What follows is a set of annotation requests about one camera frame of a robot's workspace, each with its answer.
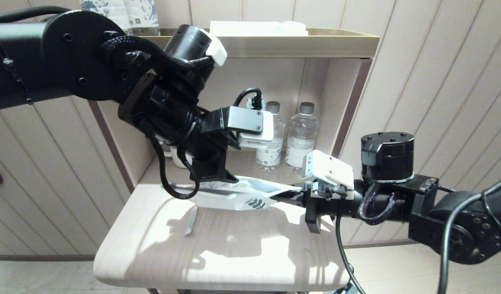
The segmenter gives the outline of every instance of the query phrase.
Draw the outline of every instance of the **black cable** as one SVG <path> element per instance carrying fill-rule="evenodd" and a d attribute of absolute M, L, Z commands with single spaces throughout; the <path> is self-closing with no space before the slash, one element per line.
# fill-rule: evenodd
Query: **black cable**
<path fill-rule="evenodd" d="M 59 14 L 71 11 L 68 8 L 58 6 L 39 6 L 0 13 L 0 22 L 17 22 L 19 20 L 32 18 L 40 15 Z"/>
<path fill-rule="evenodd" d="M 340 205 L 340 207 L 338 208 L 338 214 L 336 216 L 336 225 L 335 225 L 336 239 L 338 241 L 338 249 L 340 250 L 340 255 L 342 256 L 343 265 L 347 269 L 347 272 L 349 274 L 349 278 L 354 282 L 354 285 L 356 286 L 358 291 L 361 294 L 365 294 L 365 291 L 363 290 L 363 288 L 361 288 L 358 280 L 356 279 L 356 276 L 354 276 L 354 271 L 350 268 L 350 263 L 348 262 L 347 255 L 345 255 L 345 250 L 343 249 L 342 236 L 340 233 L 341 219 L 342 219 L 342 205 Z"/>
<path fill-rule="evenodd" d="M 196 193 L 198 192 L 198 189 L 200 188 L 200 181 L 198 180 L 198 177 L 196 177 L 196 173 L 193 171 L 192 166 L 190 163 L 187 161 L 187 158 L 185 156 L 185 150 L 183 148 L 178 148 L 177 150 L 177 155 L 180 161 L 185 165 L 185 167 L 190 171 L 192 178 L 194 179 L 194 190 L 189 193 L 189 194 L 182 194 L 180 192 L 177 192 L 170 186 L 167 177 L 165 175 L 165 155 L 163 153 L 163 149 L 161 148 L 161 145 L 159 144 L 158 139 L 154 136 L 154 133 L 151 131 L 151 127 L 148 125 L 148 123 L 142 121 L 140 123 L 140 129 L 143 130 L 145 133 L 145 136 L 151 141 L 151 145 L 154 148 L 154 151 L 156 151 L 156 154 L 158 156 L 158 161 L 159 161 L 159 177 L 161 180 L 161 185 L 163 188 L 174 198 L 177 199 L 190 199 Z"/>
<path fill-rule="evenodd" d="M 374 201 L 374 198 L 378 194 L 380 187 L 381 187 L 380 183 L 377 182 L 372 183 L 368 188 L 367 193 L 361 200 L 361 203 L 359 204 L 357 216 L 362 221 L 366 222 L 367 225 L 379 225 L 380 223 L 386 221 L 387 218 L 392 213 L 394 205 L 396 204 L 396 199 L 395 199 L 396 194 L 392 193 L 389 196 L 389 203 L 387 203 L 387 206 L 385 207 L 385 209 L 383 209 L 382 212 L 380 212 L 377 216 L 372 216 L 372 217 L 367 216 L 367 209 L 369 208 L 372 201 Z"/>
<path fill-rule="evenodd" d="M 190 61 L 196 67 L 205 67 L 206 65 L 213 65 L 215 61 L 211 58 L 211 56 L 205 56 L 198 59 L 193 59 Z"/>
<path fill-rule="evenodd" d="M 453 192 L 459 191 L 459 190 L 456 190 L 454 188 L 451 188 L 449 186 L 444 186 L 444 185 L 438 185 L 438 190 L 449 192 L 449 193 L 453 193 Z"/>
<path fill-rule="evenodd" d="M 102 54 L 106 62 L 110 62 L 112 55 L 118 51 L 135 51 L 139 50 L 154 56 L 159 62 L 171 69 L 177 70 L 192 70 L 196 65 L 204 65 L 206 58 L 198 60 L 183 61 L 172 58 L 165 53 L 158 45 L 152 43 L 147 39 L 136 36 L 121 36 L 110 39 L 101 45 Z"/>
<path fill-rule="evenodd" d="M 261 105 L 262 104 L 262 91 L 258 88 L 249 88 L 249 89 L 243 90 L 243 92 L 241 92 L 238 95 L 238 97 L 236 97 L 236 101 L 234 101 L 234 104 L 232 104 L 232 106 L 239 106 L 239 104 L 242 102 L 243 98 L 247 94 L 250 94 L 250 93 L 256 93 L 256 96 L 254 97 L 254 99 L 256 99 L 256 102 L 259 101 L 259 104 Z"/>
<path fill-rule="evenodd" d="M 350 266 L 350 269 L 351 269 L 352 273 L 354 273 L 354 266 L 352 266 L 352 264 L 350 264 L 350 263 L 349 263 L 349 266 Z M 349 276 L 349 281 L 347 281 L 347 284 L 346 284 L 345 286 L 343 286 L 342 288 L 337 289 L 337 290 L 334 292 L 334 294 L 336 294 L 338 291 L 341 291 L 340 293 L 343 293 L 343 291 L 345 291 L 345 290 L 346 290 L 346 289 L 345 289 L 345 287 L 347 287 L 347 286 L 351 285 L 350 281 L 352 281 L 352 279 L 351 279 L 351 278 L 350 278 L 350 276 Z"/>
<path fill-rule="evenodd" d="M 501 190 L 501 181 L 497 182 L 496 184 L 494 184 L 490 188 L 481 192 L 481 199 L 483 201 L 483 208 L 485 209 L 486 214 L 488 216 L 490 216 L 490 218 L 494 221 L 494 223 L 497 225 L 497 227 L 501 231 L 501 222 L 499 221 L 499 219 L 497 219 L 496 216 L 494 216 L 492 210 L 490 210 L 490 206 L 488 206 L 488 195 L 493 194 L 495 192 L 498 192 L 500 190 Z"/>
<path fill-rule="evenodd" d="M 501 190 L 501 181 L 497 182 L 496 184 L 485 190 L 485 194 L 491 195 L 492 193 L 497 192 L 499 190 Z"/>
<path fill-rule="evenodd" d="M 501 229 L 501 223 L 497 218 L 495 218 L 494 214 L 492 214 L 490 207 L 488 207 L 488 203 L 486 202 L 486 197 L 492 195 L 493 193 L 501 190 L 501 181 L 492 185 L 490 188 L 487 188 L 480 194 L 473 195 L 467 199 L 465 199 L 462 203 L 458 204 L 452 212 L 450 212 L 447 221 L 445 221 L 445 227 L 443 230 L 443 237 L 441 239 L 441 265 L 439 272 L 439 284 L 437 294 L 445 294 L 447 291 L 447 283 L 448 283 L 448 255 L 449 255 L 449 242 L 450 242 L 450 231 L 452 226 L 454 225 L 454 220 L 456 216 L 460 212 L 462 212 L 469 205 L 474 203 L 475 201 L 482 200 L 483 208 L 486 210 L 486 213 L 494 220 L 494 222 Z"/>
<path fill-rule="evenodd" d="M 473 195 L 465 199 L 462 203 L 456 205 L 452 212 L 450 212 L 447 221 L 445 222 L 445 227 L 443 229 L 443 238 L 441 239 L 441 264 L 439 269 L 439 284 L 438 284 L 438 294 L 445 294 L 447 291 L 448 283 L 448 255 L 450 246 L 450 231 L 454 225 L 454 220 L 460 212 L 462 212 L 469 205 L 481 199 L 481 194 Z"/>

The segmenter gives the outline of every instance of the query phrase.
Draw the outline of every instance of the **white plastic bag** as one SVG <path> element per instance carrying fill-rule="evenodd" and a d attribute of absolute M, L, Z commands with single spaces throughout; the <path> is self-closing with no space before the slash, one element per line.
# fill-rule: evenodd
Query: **white plastic bag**
<path fill-rule="evenodd" d="M 267 180 L 236 176 L 235 184 L 224 182 L 200 183 L 198 193 L 190 200 L 200 207 L 253 210 L 264 209 L 278 202 L 272 196 L 287 191 L 301 191 L 300 187 L 269 182 Z M 189 193 L 193 185 L 174 185 L 179 192 Z"/>

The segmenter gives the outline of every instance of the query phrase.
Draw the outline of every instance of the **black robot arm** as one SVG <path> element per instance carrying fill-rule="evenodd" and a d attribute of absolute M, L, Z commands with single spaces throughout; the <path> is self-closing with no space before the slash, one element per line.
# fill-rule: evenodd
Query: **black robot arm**
<path fill-rule="evenodd" d="M 409 223 L 409 238 L 440 253 L 450 214 L 475 192 L 451 192 L 436 203 L 439 179 L 413 173 L 414 137 L 388 132 L 362 138 L 362 179 L 354 181 L 353 197 L 343 186 L 317 181 L 301 183 L 301 192 L 274 199 L 306 208 L 309 230 L 320 232 L 323 215 L 358 218 L 369 225 L 383 221 Z M 501 188 L 463 209 L 450 233 L 450 259 L 477 264 L 501 251 Z"/>
<path fill-rule="evenodd" d="M 59 14 L 45 22 L 1 23 L 46 13 Z M 225 59 L 216 37 L 188 25 L 162 50 L 147 39 L 125 36 L 114 22 L 89 11 L 46 7 L 2 13 L 0 109 L 67 95 L 114 100 L 120 119 L 146 134 L 156 149 L 164 188 L 187 199 L 200 182 L 237 182 L 225 169 L 228 147 L 240 149 L 233 132 L 261 134 L 264 128 L 261 107 L 208 111 L 197 105 L 211 72 Z M 254 93 L 261 99 L 259 90 Z M 160 141 L 177 147 L 196 183 L 192 193 L 168 184 Z"/>

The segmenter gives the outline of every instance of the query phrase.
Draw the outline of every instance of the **tile floor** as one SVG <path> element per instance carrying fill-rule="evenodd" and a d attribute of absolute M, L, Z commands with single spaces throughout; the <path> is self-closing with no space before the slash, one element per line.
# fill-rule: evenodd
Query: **tile floor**
<path fill-rule="evenodd" d="M 433 294 L 439 255 L 424 245 L 347 249 L 368 294 Z M 501 294 L 501 253 L 473 266 L 450 263 L 449 294 Z M 92 262 L 2 262 L 0 294 L 147 294 L 96 281 Z"/>

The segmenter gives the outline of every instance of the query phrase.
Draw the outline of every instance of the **stool seat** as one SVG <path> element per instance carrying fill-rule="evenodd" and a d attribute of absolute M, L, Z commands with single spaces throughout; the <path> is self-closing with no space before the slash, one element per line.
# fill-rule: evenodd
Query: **stool seat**
<path fill-rule="evenodd" d="M 119 287 L 306 292 L 343 287 L 349 276 L 334 225 L 310 233 L 305 210 L 277 203 L 236 212 L 168 195 L 152 162 L 101 244 L 96 279 Z"/>

